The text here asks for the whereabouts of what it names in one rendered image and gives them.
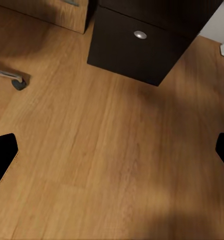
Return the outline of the swivel chair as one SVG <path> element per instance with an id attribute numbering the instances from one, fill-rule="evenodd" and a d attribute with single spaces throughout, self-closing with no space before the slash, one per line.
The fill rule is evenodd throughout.
<path id="1" fill-rule="evenodd" d="M 22 79 L 21 75 L 0 70 L 0 76 L 13 79 L 11 83 L 18 91 L 26 86 L 26 82 Z"/>

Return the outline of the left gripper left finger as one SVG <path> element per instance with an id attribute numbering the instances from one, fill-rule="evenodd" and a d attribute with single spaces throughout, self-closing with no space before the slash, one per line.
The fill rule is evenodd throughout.
<path id="1" fill-rule="evenodd" d="M 17 152 L 17 141 L 13 133 L 0 136 L 0 180 Z"/>

